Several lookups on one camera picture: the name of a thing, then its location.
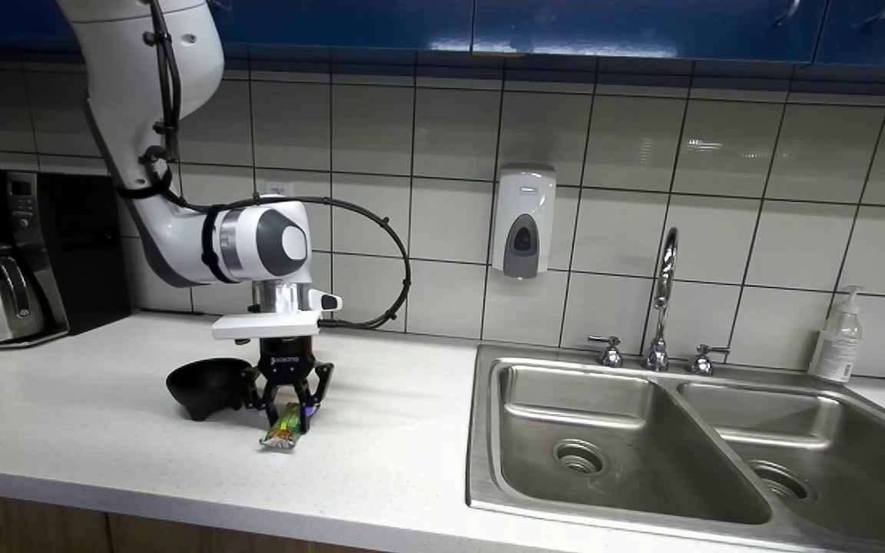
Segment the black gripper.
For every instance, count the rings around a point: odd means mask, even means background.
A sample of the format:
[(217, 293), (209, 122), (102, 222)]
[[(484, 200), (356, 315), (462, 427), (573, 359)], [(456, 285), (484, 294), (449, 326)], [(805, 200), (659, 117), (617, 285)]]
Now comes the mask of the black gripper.
[(268, 412), (280, 387), (297, 397), (297, 425), (320, 412), (334, 363), (314, 358), (310, 339), (265, 339), (254, 369), (246, 371), (250, 409)]

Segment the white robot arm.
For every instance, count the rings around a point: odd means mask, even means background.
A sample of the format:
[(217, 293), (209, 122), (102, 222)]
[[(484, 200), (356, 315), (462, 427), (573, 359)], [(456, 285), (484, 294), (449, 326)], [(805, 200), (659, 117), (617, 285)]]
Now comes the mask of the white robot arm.
[(180, 119), (220, 87), (223, 48), (206, 0), (58, 0), (87, 64), (89, 125), (138, 233), (169, 285), (254, 284), (258, 315), (220, 318), (217, 339), (254, 339), (268, 387), (258, 407), (280, 422), (273, 392), (294, 392), (297, 425), (321, 401), (328, 367), (314, 358), (338, 294), (310, 284), (310, 224), (294, 198), (188, 205), (176, 198)]

